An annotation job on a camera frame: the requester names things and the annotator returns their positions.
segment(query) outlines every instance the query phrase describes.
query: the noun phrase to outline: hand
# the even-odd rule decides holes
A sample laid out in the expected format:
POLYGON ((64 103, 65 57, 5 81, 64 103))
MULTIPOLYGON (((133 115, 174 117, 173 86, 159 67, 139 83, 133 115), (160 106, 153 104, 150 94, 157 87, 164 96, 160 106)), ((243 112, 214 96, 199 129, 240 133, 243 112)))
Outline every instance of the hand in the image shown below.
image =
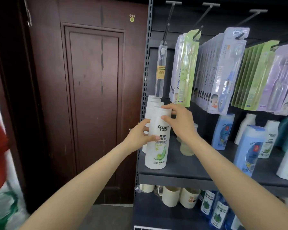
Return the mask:
POLYGON ((172 115, 176 115, 176 119, 172 119, 166 115, 161 116, 161 118, 171 125, 175 134, 178 135, 182 141, 187 143, 189 140, 199 137, 194 128, 192 113, 185 107, 171 103, 162 106, 162 108, 172 109, 172 115))
POLYGON ((141 123, 138 123, 138 125, 131 129, 130 133, 122 142, 128 154, 138 150, 147 142, 160 140, 160 137, 157 135, 148 136, 147 134, 143 133, 143 131, 149 130, 149 128, 145 126, 146 123, 150 123, 150 120, 143 119, 141 123))

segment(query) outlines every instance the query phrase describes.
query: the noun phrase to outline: forearm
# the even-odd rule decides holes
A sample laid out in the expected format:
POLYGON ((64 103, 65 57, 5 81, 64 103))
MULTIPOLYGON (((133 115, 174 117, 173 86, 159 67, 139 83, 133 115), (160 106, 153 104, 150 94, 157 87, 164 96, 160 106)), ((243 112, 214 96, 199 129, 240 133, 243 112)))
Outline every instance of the forearm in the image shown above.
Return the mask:
POLYGON ((122 144, 73 178, 39 209, 20 230, 74 230, 126 157, 122 144))
POLYGON ((188 143, 246 229, 288 229, 288 208, 202 138, 188 143))

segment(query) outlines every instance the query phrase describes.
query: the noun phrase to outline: person's right hand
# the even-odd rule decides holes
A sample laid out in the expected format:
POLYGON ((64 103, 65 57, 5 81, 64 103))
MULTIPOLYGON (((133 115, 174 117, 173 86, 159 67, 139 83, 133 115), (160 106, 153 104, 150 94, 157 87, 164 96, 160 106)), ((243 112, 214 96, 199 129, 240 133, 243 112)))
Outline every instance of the person's right hand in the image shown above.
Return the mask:
POLYGON ((172 119, 166 115, 161 116, 161 118, 171 125, 175 134, 178 135, 182 141, 187 143, 189 140, 199 137, 194 128, 192 113, 185 107, 171 103, 162 106, 162 108, 172 109, 172 115, 176 115, 176 119, 172 119))

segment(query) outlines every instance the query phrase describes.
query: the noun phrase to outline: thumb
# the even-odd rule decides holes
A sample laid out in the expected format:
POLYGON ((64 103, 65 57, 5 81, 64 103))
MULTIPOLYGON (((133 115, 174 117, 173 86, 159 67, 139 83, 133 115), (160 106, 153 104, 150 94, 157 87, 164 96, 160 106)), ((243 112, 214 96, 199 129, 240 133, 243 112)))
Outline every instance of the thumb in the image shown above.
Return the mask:
POLYGON ((158 141, 160 140, 160 137, 158 135, 149 135, 149 136, 145 136, 145 142, 151 142, 151 141, 158 141))
POLYGON ((172 126, 173 120, 171 117, 167 116, 167 115, 162 115, 161 119, 163 119, 165 122, 167 122, 169 125, 172 126))

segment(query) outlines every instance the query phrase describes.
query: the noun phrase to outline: person's left hand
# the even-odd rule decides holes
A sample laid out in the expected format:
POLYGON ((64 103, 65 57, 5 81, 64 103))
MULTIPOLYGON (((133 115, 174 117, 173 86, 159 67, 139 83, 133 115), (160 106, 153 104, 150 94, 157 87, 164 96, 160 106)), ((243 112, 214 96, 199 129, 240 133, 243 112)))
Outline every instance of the person's left hand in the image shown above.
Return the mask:
POLYGON ((138 150, 147 142, 160 140, 160 137, 158 135, 148 136, 147 134, 143 133, 143 131, 149 130, 149 128, 145 126, 146 123, 150 123, 150 120, 143 119, 141 123, 138 123, 138 125, 131 129, 130 133, 122 142, 128 154, 131 154, 132 152, 138 150))

